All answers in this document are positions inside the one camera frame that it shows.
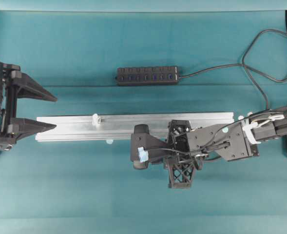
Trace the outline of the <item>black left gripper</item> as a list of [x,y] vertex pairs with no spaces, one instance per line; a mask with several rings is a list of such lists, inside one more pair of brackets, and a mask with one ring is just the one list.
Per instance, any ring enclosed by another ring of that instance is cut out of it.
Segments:
[[57,102],[54,95],[22,73],[18,65],[0,62],[0,151],[10,150],[20,139],[56,128],[55,124],[15,118],[17,98]]

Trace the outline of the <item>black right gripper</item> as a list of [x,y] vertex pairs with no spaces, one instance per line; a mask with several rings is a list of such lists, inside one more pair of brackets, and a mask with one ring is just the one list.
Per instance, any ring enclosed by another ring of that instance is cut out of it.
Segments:
[[190,151],[187,132],[191,129],[187,120],[172,120],[168,125],[167,142],[172,155],[164,159],[164,168],[169,173],[168,187],[171,189],[188,189],[191,187],[196,170],[202,164],[195,157],[188,154]]

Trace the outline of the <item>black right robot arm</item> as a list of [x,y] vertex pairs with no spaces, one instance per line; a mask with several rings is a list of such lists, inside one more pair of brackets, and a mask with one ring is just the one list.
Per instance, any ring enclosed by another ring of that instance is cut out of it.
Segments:
[[169,172],[168,187],[186,189],[203,163],[258,156],[259,144],[287,137],[287,106],[258,112],[231,124],[195,129],[187,120],[172,120],[168,129],[167,142],[174,149],[173,156],[163,161]]

